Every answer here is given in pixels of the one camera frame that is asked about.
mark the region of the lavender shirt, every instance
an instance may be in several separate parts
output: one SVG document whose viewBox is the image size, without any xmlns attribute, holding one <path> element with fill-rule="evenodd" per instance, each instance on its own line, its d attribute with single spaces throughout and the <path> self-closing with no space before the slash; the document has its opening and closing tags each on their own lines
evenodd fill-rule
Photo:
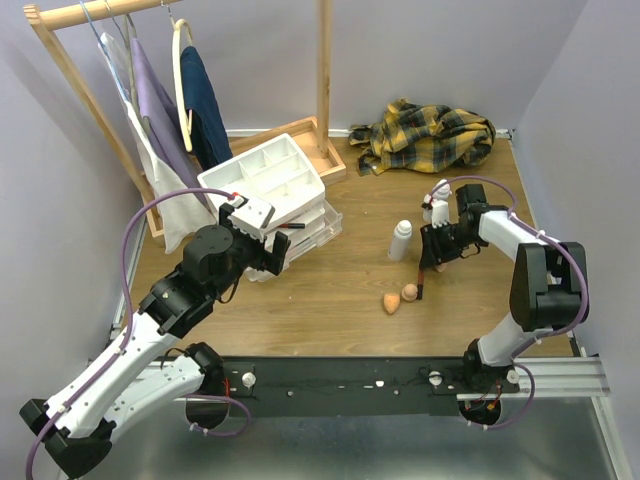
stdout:
<svg viewBox="0 0 640 480">
<path fill-rule="evenodd" d="M 133 71 L 138 90 L 140 116 L 149 120 L 149 142 L 187 187 L 199 187 L 195 166 L 184 149 L 178 109 L 153 71 L 137 38 L 131 39 Z M 197 195 L 204 203 L 204 196 Z"/>
</svg>

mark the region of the wooden egg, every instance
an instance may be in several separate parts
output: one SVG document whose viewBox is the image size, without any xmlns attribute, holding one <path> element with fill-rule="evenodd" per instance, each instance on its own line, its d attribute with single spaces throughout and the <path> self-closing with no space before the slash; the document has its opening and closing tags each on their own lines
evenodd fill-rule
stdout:
<svg viewBox="0 0 640 480">
<path fill-rule="evenodd" d="M 400 295 L 397 293 L 385 293 L 382 299 L 384 309 L 389 315 L 393 315 L 400 306 Z"/>
<path fill-rule="evenodd" d="M 418 298 L 418 287 L 416 287 L 413 283 L 408 283 L 402 289 L 402 299 L 407 302 L 413 302 L 416 298 Z"/>
</svg>

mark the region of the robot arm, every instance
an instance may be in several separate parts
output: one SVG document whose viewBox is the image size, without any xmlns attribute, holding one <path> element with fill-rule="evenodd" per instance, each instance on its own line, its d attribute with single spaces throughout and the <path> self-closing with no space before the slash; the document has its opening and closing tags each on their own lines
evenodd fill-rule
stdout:
<svg viewBox="0 0 640 480">
<path fill-rule="evenodd" d="M 224 302 L 221 297 L 226 291 L 232 289 L 233 295 L 247 268 L 274 275 L 282 271 L 288 237 L 278 232 L 272 252 L 268 252 L 262 236 L 273 207 L 240 195 L 233 203 L 221 207 L 218 225 L 195 233 L 184 248 L 182 262 L 153 285 L 134 313 L 132 325 L 126 327 L 133 331 L 124 350 L 120 348 L 126 329 L 67 387 L 46 401 L 32 399 L 20 410 L 35 434 L 58 414 L 44 444 L 70 478 L 94 468 L 113 441 L 164 403 L 194 393 L 209 381 L 222 386 L 222 359 L 204 343 L 187 348 L 183 357 L 163 371 L 132 382 L 211 314 L 216 301 Z M 93 383 L 73 405 L 66 405 L 90 379 Z"/>
<path fill-rule="evenodd" d="M 580 286 L 560 253 L 512 222 L 506 207 L 490 205 L 482 185 L 459 188 L 456 200 L 457 224 L 421 228 L 423 248 L 419 268 L 424 270 L 464 258 L 470 245 L 479 251 L 492 244 L 515 262 L 510 313 L 491 333 L 470 346 L 476 370 L 482 365 L 507 367 L 512 364 L 514 352 L 523 351 L 537 338 L 572 322 L 581 304 Z M 574 242 L 561 245 L 585 274 L 582 245 Z"/>
</svg>

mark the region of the screw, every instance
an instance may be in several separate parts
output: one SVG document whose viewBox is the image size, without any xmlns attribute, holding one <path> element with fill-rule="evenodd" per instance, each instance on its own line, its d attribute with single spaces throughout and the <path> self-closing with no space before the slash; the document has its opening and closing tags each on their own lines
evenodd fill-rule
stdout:
<svg viewBox="0 0 640 480">
<path fill-rule="evenodd" d="M 251 388 L 256 384 L 256 376 L 253 372 L 247 372 L 242 376 L 242 384 L 247 388 Z"/>
<path fill-rule="evenodd" d="M 513 369 L 507 372 L 507 382 L 509 382 L 512 385 L 517 385 L 519 381 L 520 381 L 520 375 L 518 374 L 518 372 L 516 372 Z"/>
<path fill-rule="evenodd" d="M 429 372 L 429 383 L 434 387 L 440 385 L 442 383 L 442 375 L 440 374 L 440 372 Z"/>
</svg>

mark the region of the egg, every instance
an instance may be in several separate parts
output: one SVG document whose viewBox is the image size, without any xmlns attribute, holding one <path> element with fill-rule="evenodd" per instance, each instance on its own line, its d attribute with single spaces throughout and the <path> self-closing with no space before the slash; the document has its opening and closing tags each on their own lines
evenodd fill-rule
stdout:
<svg viewBox="0 0 640 480">
<path fill-rule="evenodd" d="M 413 302 L 416 298 L 418 298 L 418 287 L 416 287 L 413 283 L 408 283 L 402 289 L 402 299 L 407 302 Z"/>
</svg>

